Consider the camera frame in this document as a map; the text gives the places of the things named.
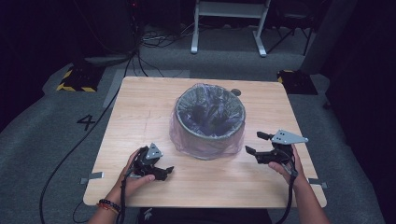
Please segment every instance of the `beaded bracelet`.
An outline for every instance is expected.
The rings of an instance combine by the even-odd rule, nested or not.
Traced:
[[[106,200],[106,199],[101,199],[101,200],[99,200],[99,203],[109,205],[109,207],[114,208],[115,211],[117,211],[117,213],[119,213],[120,210],[121,210],[121,208],[120,208],[116,203],[113,203],[113,202],[111,202],[111,201],[109,201],[109,200]]]
[[[103,208],[103,209],[111,210],[111,211],[113,211],[116,215],[119,214],[119,212],[118,212],[115,208],[111,207],[110,205],[108,205],[108,204],[106,204],[106,203],[97,203],[96,205],[97,205],[98,207]]]

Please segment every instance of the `light wood surface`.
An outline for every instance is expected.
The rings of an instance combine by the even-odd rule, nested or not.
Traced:
[[[213,161],[200,161],[175,149],[169,137],[171,112],[177,98],[196,83],[242,92],[239,98],[247,113],[244,146],[258,151],[272,149],[271,142],[256,136],[257,131],[276,133],[284,129],[301,135],[288,96],[277,82],[126,77],[92,170],[104,172],[105,177],[90,180],[85,204],[94,205],[104,198],[129,156],[138,148],[155,143],[163,152],[156,166],[175,169],[165,181],[154,181],[139,189],[127,201],[129,206],[286,207],[288,185],[283,177],[267,165],[258,164],[244,147],[234,156]],[[306,177],[317,178],[306,145],[296,147]],[[321,187],[313,189],[321,206],[325,206]]]

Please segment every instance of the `clear plastic bag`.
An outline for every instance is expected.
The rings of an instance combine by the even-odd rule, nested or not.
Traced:
[[[177,99],[169,134],[178,151],[213,160],[241,150],[245,117],[237,96],[220,86],[200,83]]]

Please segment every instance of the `white metal frame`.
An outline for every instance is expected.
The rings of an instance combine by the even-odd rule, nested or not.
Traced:
[[[196,0],[191,53],[195,54],[198,52],[199,16],[239,17],[260,19],[258,30],[253,31],[253,37],[256,41],[260,55],[265,57],[267,53],[264,45],[262,44],[260,35],[262,33],[262,27],[264,25],[270,3],[271,0],[266,0],[264,4],[223,3]]]

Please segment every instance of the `trash bag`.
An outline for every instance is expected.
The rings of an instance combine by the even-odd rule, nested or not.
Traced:
[[[169,134],[178,151],[213,160],[241,150],[245,117],[245,108],[233,93],[199,83],[177,99]]]

